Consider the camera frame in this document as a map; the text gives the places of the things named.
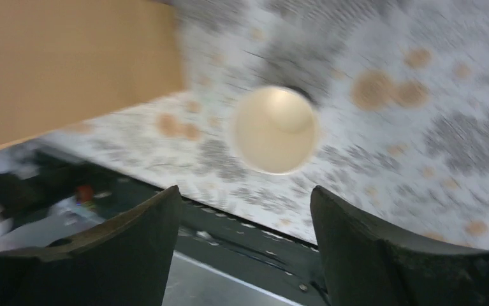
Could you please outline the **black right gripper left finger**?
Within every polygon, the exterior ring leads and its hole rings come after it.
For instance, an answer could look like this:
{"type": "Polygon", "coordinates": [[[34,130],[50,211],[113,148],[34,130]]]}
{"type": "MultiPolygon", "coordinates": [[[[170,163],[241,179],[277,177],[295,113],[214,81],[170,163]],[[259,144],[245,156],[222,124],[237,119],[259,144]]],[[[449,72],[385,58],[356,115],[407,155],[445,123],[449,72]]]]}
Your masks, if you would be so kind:
{"type": "Polygon", "coordinates": [[[0,252],[0,305],[161,305],[181,216],[171,186],[46,247],[0,252]]]}

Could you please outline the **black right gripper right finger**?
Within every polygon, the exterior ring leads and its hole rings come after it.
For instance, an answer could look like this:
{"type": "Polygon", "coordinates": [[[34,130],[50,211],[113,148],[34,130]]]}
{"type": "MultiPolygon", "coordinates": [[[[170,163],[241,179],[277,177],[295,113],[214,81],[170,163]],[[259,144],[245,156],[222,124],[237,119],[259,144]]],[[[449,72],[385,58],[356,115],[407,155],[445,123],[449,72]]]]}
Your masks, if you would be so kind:
{"type": "Polygon", "coordinates": [[[489,305],[489,251],[415,234],[321,186],[310,212],[332,305],[489,305]]]}

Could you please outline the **single black paper cup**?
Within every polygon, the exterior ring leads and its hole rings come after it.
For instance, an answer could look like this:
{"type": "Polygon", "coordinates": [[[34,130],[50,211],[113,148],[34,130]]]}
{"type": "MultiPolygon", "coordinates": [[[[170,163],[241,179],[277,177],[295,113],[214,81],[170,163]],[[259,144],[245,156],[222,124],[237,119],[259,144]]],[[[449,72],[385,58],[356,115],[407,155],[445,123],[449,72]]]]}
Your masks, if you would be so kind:
{"type": "Polygon", "coordinates": [[[248,168],[288,175],[305,166],[319,147],[321,127],[310,96],[299,87],[258,87],[243,95],[227,137],[248,168]]]}

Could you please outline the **white brown paper bag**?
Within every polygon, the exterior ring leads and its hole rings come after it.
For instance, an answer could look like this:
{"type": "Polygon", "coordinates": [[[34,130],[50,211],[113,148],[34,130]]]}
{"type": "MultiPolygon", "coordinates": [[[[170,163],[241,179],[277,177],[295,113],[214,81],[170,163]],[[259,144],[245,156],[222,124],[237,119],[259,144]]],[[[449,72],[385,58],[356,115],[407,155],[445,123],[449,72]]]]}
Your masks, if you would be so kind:
{"type": "Polygon", "coordinates": [[[184,88],[175,8],[0,1],[0,149],[184,88]]]}

